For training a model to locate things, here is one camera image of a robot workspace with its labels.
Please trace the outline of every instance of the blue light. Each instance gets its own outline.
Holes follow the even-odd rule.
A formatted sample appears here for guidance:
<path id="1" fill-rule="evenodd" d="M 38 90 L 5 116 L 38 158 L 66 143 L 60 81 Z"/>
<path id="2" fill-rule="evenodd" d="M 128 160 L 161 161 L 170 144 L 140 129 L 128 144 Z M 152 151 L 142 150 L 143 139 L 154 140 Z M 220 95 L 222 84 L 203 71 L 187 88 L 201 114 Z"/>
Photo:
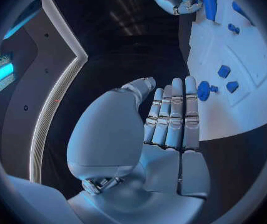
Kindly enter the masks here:
<path id="1" fill-rule="evenodd" d="M 7 65 L 0 68 L 0 81 L 6 76 L 10 75 L 14 71 L 13 64 L 8 63 Z"/>

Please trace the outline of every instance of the white panel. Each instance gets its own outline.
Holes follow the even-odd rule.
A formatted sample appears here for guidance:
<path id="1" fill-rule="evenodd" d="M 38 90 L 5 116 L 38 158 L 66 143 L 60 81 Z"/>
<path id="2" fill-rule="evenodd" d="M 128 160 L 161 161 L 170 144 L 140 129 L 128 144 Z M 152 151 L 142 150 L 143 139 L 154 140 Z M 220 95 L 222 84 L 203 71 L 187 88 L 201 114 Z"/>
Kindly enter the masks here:
<path id="1" fill-rule="evenodd" d="M 197 84 L 208 81 L 219 87 L 207 101 L 199 100 L 200 140 L 240 134 L 267 123 L 267 46 L 255 26 L 232 9 L 233 0 L 217 0 L 216 22 L 197 13 L 190 37 L 190 74 Z M 228 30 L 231 23 L 240 34 Z M 230 67 L 221 78 L 221 65 Z M 238 81 L 232 94 L 229 81 Z"/>

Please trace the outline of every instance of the cyan light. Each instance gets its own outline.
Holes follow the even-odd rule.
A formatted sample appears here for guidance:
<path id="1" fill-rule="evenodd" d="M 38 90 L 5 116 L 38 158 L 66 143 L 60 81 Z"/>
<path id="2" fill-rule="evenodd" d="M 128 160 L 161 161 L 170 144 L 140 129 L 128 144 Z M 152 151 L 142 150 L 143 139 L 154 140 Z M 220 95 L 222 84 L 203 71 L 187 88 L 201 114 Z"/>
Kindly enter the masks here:
<path id="1" fill-rule="evenodd" d="M 0 81 L 4 79 L 6 76 L 10 75 L 13 73 L 14 68 L 12 63 L 8 63 L 7 65 L 3 66 L 0 68 Z"/>

